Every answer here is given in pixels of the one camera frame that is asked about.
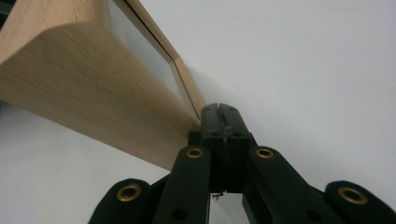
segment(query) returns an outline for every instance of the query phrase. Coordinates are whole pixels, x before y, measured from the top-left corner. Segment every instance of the black plastic part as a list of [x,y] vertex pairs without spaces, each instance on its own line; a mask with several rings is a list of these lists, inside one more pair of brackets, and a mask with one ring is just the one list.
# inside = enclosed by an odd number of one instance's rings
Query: black plastic part
[[[118,199],[119,189],[130,184],[137,184],[141,192],[129,202]],[[97,205],[90,224],[141,224],[147,223],[146,210],[149,206],[150,186],[138,179],[126,179],[115,184]]]
[[[188,156],[190,149],[199,149],[203,155],[192,158]],[[182,148],[168,177],[152,223],[207,223],[209,174],[209,150],[198,146]]]
[[207,105],[201,118],[202,146],[212,152],[211,192],[242,193],[252,137],[239,111],[224,104]]
[[[273,156],[263,158],[259,149]],[[247,170],[274,223],[343,223],[276,150],[253,147],[247,154]]]
[[155,211],[158,208],[161,197],[163,196],[163,190],[165,189],[169,175],[164,176],[154,184],[150,186],[150,198],[147,209],[145,210],[145,218],[143,224],[151,223],[154,218]]
[[189,132],[189,143],[187,146],[201,145],[201,132]]
[[219,105],[220,120],[227,135],[225,149],[226,191],[242,193],[245,186],[245,157],[251,144],[251,136],[239,111],[229,105]]
[[251,141],[250,141],[250,148],[249,149],[257,146],[257,142],[256,142],[256,139],[253,136],[253,133],[250,133],[250,137],[251,137]]
[[[361,195],[350,191],[349,195],[346,193],[342,197],[339,192],[341,188],[357,190]],[[361,197],[365,197],[367,202],[360,203]],[[326,187],[324,199],[346,223],[396,224],[395,212],[359,185],[347,181],[332,182]]]
[[250,178],[247,179],[242,205],[250,224],[272,223],[271,213]]
[[221,193],[225,189],[225,136],[219,119],[218,104],[207,105],[201,110],[201,146],[210,150],[210,192]]
[[11,9],[14,7],[15,0],[0,0],[0,30],[3,28]]

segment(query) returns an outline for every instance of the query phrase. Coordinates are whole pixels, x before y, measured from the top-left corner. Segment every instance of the hole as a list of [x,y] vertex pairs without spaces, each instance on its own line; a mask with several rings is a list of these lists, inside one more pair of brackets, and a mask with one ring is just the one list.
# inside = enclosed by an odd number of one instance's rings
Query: hole
[[124,203],[133,201],[137,197],[139,197],[142,189],[138,184],[130,184],[122,187],[117,192],[117,198]]
[[354,191],[346,190],[345,195],[356,201],[361,200],[361,196]]
[[204,155],[204,152],[200,148],[191,148],[187,150],[187,156],[190,158],[200,158]]
[[193,150],[190,152],[190,155],[192,155],[192,156],[198,156],[199,154],[201,154],[201,152],[198,151],[197,149],[193,149]]
[[260,155],[262,155],[262,156],[269,156],[269,155],[271,155],[271,153],[269,152],[269,151],[264,151],[264,150],[262,150],[262,151],[260,151]]
[[321,215],[320,215],[317,211],[315,211],[315,210],[312,210],[312,209],[306,210],[306,211],[305,211],[305,215],[306,215],[309,219],[311,219],[311,220],[313,220],[313,221],[316,221],[316,222],[321,222],[321,221],[322,221]]
[[189,214],[187,213],[186,210],[178,208],[178,209],[175,209],[175,211],[172,214],[172,217],[175,220],[181,221],[181,220],[186,220],[188,215]]
[[272,152],[269,149],[264,149],[264,148],[257,149],[256,150],[256,154],[258,156],[260,156],[261,158],[265,158],[265,159],[269,159],[269,158],[273,158],[274,157],[274,152]]
[[364,194],[350,187],[339,188],[338,194],[350,203],[365,204],[368,202],[368,199]]
[[122,192],[122,196],[125,198],[130,198],[136,194],[136,189],[126,189],[125,191]]

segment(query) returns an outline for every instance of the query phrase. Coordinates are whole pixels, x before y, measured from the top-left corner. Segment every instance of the metal linkage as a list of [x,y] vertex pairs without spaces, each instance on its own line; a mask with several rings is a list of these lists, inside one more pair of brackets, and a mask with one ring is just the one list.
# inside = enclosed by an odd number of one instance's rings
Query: metal linkage
[[98,204],[91,224],[208,222],[209,193],[243,193],[250,223],[396,224],[396,214],[368,190],[346,181],[312,188],[285,158],[257,147],[239,112],[229,105],[202,110],[172,172],[149,186],[127,179]]

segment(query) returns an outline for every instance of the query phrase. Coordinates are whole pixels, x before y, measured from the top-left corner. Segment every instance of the white wall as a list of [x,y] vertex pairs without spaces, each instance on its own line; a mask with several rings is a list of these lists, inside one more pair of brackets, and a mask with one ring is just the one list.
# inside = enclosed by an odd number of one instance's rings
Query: white wall
[[[208,104],[237,107],[313,186],[349,180],[396,209],[396,2],[142,3]],[[2,106],[0,223],[85,223],[117,181],[165,174]],[[223,198],[211,223],[247,223],[240,198]]]
[[236,106],[313,186],[396,209],[396,1],[142,3],[208,104]]

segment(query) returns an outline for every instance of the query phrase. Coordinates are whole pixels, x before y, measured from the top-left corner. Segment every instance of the wood grain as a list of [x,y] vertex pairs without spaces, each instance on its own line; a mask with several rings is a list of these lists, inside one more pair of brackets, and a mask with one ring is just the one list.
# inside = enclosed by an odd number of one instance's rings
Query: wood grain
[[0,34],[0,99],[170,169],[198,118],[107,16],[106,1],[18,1]]

